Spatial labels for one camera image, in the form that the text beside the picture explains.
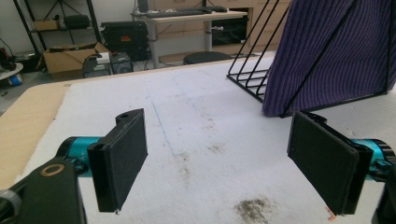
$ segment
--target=desk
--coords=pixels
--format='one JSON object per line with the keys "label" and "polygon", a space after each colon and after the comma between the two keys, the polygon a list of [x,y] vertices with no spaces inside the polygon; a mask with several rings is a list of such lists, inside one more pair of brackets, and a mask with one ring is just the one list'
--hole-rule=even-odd
{"label": "desk", "polygon": [[[45,154],[34,155],[27,170],[52,157],[66,136],[101,136],[114,126],[113,115],[143,107],[148,158],[121,213],[98,213],[92,181],[79,179],[89,223],[328,224],[324,202],[287,157],[291,118],[264,117],[261,104],[225,77],[230,65],[188,65],[28,90],[0,118],[1,188],[21,174],[34,150]],[[316,113],[347,137],[378,138],[396,147],[395,99],[390,92]],[[334,223],[370,223],[382,188],[367,181],[357,214]],[[256,222],[241,216],[245,208],[256,212]]]}
{"label": "desk", "polygon": [[[148,41],[151,49],[152,61],[154,68],[159,68],[159,57],[167,54],[175,54],[186,52],[188,50],[205,49],[212,50],[212,21],[236,19],[246,16],[246,12],[228,11],[213,12],[211,14],[197,15],[197,16],[183,16],[183,17],[168,17],[168,18],[145,18],[144,21],[148,27]],[[201,35],[189,36],[188,41],[186,37],[177,37],[169,39],[158,39],[158,32],[156,26],[158,24],[172,24],[178,22],[193,22],[203,21],[205,23],[205,41],[203,42]]]}

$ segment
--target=shelving unit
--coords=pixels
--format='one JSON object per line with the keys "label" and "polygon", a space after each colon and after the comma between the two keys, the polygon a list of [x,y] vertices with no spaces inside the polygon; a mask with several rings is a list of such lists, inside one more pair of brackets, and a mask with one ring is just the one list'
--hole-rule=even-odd
{"label": "shelving unit", "polygon": [[[31,43],[32,43],[32,45],[33,45],[33,48],[35,49],[35,53],[36,53],[37,55],[38,55],[40,52],[39,52],[39,50],[38,50],[37,43],[35,42],[35,39],[34,39],[34,37],[33,37],[33,34],[36,34],[36,35],[38,36],[38,39],[39,39],[39,41],[40,41],[40,44],[41,44],[41,46],[43,47],[43,50],[47,50],[47,45],[46,45],[46,42],[45,42],[45,40],[44,40],[44,37],[43,37],[43,35],[42,35],[41,33],[49,33],[49,32],[64,32],[64,33],[69,33],[69,36],[70,36],[70,39],[72,40],[72,43],[75,44],[75,40],[74,40],[73,35],[71,34],[71,31],[72,31],[72,30],[82,30],[82,29],[69,29],[69,28],[65,28],[65,27],[59,28],[59,29],[57,29],[57,30],[45,30],[45,31],[37,31],[36,29],[31,29],[31,28],[29,27],[29,25],[28,25],[28,22],[26,21],[27,18],[25,17],[25,15],[23,14],[23,11],[21,10],[21,5],[18,3],[18,0],[13,0],[13,1],[14,1],[14,4],[15,4],[15,7],[17,8],[18,13],[19,13],[19,15],[20,15],[20,17],[21,17],[21,20],[22,20],[23,26],[24,26],[24,28],[25,28],[25,30],[26,30],[26,33],[28,34],[29,39],[30,39],[30,41],[31,41]],[[30,20],[36,21],[35,15],[34,15],[34,13],[33,13],[33,10],[32,10],[32,8],[31,8],[31,6],[30,6],[29,0],[22,0],[22,2],[23,2],[23,3],[25,4],[25,6],[26,6],[26,9],[27,9],[27,11],[28,11]],[[101,36],[100,36],[100,32],[99,32],[99,29],[98,29],[98,26],[97,26],[97,21],[96,21],[95,13],[94,13],[94,11],[93,11],[92,1],[91,1],[91,0],[86,0],[86,3],[87,3],[87,7],[88,7],[88,10],[89,10],[89,13],[90,13],[89,17],[90,17],[90,19],[91,19],[91,24],[92,24],[92,27],[89,27],[89,28],[87,28],[87,29],[93,29],[94,35],[95,35],[95,38],[96,38],[96,41],[102,43],[102,38],[101,38]],[[66,16],[65,13],[64,13],[64,6],[69,7],[70,9],[72,9],[73,11],[75,11],[77,14],[80,14],[77,10],[75,10],[73,7],[71,7],[71,6],[70,6],[68,3],[66,3],[64,0],[56,0],[56,1],[54,1],[54,4],[52,5],[51,9],[49,10],[47,16],[46,16],[44,19],[46,19],[46,18],[49,16],[49,14],[51,13],[51,11],[52,11],[53,9],[55,9],[55,7],[57,7],[57,5],[59,5],[59,7],[61,8],[62,13],[63,13],[63,16]]]}

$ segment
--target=purple cloth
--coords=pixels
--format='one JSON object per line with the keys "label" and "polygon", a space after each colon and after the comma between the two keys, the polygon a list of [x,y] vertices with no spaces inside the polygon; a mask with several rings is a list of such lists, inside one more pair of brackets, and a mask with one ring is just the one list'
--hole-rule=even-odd
{"label": "purple cloth", "polygon": [[[352,0],[294,0],[269,73],[262,112],[284,113]],[[391,0],[358,0],[287,111],[334,105],[385,90]],[[393,48],[392,61],[396,63]],[[389,90],[396,81],[392,66]]]}

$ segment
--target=black stool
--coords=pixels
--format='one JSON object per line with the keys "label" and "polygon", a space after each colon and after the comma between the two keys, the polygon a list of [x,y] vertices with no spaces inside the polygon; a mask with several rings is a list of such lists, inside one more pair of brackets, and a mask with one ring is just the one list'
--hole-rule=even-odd
{"label": "black stool", "polygon": [[184,64],[211,63],[223,60],[230,60],[231,56],[215,51],[196,52],[184,57]]}

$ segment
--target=white wall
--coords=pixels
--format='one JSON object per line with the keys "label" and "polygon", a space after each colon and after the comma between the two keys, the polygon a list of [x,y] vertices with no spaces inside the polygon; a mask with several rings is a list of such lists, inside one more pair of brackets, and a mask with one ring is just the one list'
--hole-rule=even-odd
{"label": "white wall", "polygon": [[[88,15],[85,0],[64,1],[80,13]],[[135,0],[92,0],[98,25],[100,26],[104,21],[130,21],[132,19],[130,13],[134,8],[134,2]],[[34,11],[35,18],[38,20],[43,19],[46,16],[52,5],[55,3],[55,0],[29,0],[29,3]],[[24,5],[22,5],[22,10],[28,18],[28,13]],[[65,13],[66,15],[76,14],[68,7],[65,7]],[[56,14],[62,15],[59,7],[56,7],[54,12],[49,14],[49,18],[53,18]],[[27,21],[27,23],[30,26],[33,25],[31,21]],[[43,36],[46,40],[47,47],[57,44],[71,44],[71,39],[68,33],[50,32],[43,33]],[[17,52],[33,50],[32,44],[26,34],[21,18],[12,0],[0,1],[0,37],[7,42],[14,54]],[[73,37],[75,38],[75,41],[79,43],[95,41],[92,30],[73,31]],[[36,43],[39,50],[42,50],[39,41],[36,41]]]}

